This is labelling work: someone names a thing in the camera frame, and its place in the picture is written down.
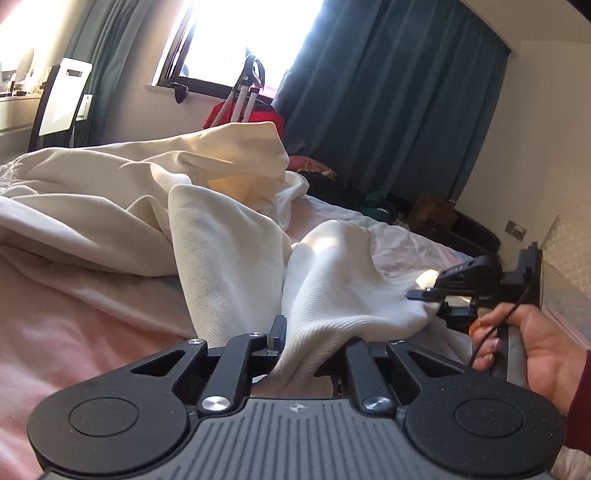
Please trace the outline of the right hand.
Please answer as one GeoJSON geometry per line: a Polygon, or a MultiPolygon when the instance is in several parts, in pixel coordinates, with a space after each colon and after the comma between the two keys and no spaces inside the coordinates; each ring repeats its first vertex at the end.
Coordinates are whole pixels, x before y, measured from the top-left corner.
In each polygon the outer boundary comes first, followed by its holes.
{"type": "Polygon", "coordinates": [[[492,367],[502,342],[497,327],[506,323],[519,329],[526,353],[527,383],[567,415],[579,385],[587,351],[569,338],[542,311],[532,305],[498,305],[469,329],[476,357],[473,367],[492,367]]]}

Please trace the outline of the dark red sleeve forearm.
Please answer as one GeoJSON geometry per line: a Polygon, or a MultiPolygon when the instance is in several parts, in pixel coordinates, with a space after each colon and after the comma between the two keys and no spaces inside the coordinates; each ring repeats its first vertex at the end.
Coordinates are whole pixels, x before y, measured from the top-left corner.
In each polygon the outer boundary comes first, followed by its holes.
{"type": "Polygon", "coordinates": [[[591,362],[587,351],[585,367],[566,417],[568,448],[591,455],[591,362]]]}

